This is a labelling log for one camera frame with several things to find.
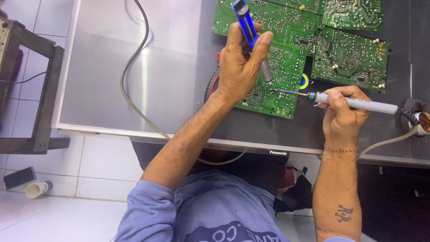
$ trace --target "fingernail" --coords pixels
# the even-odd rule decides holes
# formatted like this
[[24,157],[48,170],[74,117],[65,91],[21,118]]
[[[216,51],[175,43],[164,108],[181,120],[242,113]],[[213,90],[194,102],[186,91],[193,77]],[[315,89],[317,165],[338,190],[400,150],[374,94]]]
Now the fingernail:
[[271,31],[267,31],[261,37],[263,37],[263,39],[261,40],[263,43],[271,43],[272,42],[273,33]]
[[338,98],[338,97],[342,96],[342,94],[338,90],[331,90],[329,92],[329,95],[331,98]]

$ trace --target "panasonic logo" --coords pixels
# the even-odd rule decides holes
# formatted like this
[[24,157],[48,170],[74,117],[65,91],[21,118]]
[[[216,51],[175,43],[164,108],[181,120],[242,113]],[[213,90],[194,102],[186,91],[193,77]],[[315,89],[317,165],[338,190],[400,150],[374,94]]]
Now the panasonic logo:
[[287,152],[278,152],[278,151],[270,151],[270,154],[275,154],[275,155],[288,155]]

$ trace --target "white cup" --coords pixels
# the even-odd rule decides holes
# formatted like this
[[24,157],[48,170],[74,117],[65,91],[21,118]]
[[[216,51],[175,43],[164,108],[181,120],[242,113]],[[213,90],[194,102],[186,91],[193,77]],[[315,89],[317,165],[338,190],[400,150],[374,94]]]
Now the white cup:
[[27,197],[33,199],[38,197],[40,194],[44,194],[45,192],[51,190],[52,187],[53,184],[51,181],[31,183],[25,188],[25,194]]

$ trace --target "hand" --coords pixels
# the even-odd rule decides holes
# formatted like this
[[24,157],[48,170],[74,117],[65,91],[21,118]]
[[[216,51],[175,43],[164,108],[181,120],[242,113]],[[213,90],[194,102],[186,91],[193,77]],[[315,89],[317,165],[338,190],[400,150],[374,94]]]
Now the hand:
[[[254,23],[256,31],[261,25]],[[214,93],[231,107],[248,94],[257,80],[261,63],[267,57],[273,33],[260,35],[252,55],[238,22],[230,25],[227,44],[221,51],[221,70],[218,89]]]
[[371,101],[357,86],[335,87],[324,92],[329,103],[318,103],[318,107],[328,108],[322,129],[326,136],[326,146],[330,149],[353,150],[357,146],[358,133],[371,114],[362,109],[350,109],[347,97]]

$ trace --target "soldering iron handle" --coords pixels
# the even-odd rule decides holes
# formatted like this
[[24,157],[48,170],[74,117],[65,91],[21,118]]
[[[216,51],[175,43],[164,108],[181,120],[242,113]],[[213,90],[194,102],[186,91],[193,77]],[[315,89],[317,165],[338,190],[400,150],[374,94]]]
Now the soldering iron handle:
[[[329,103],[329,96],[325,93],[317,92],[315,93],[315,102]],[[372,112],[381,112],[388,114],[395,114],[397,112],[396,105],[381,103],[381,102],[372,102],[355,98],[346,98],[348,101],[348,105],[350,108],[356,109],[364,109]]]

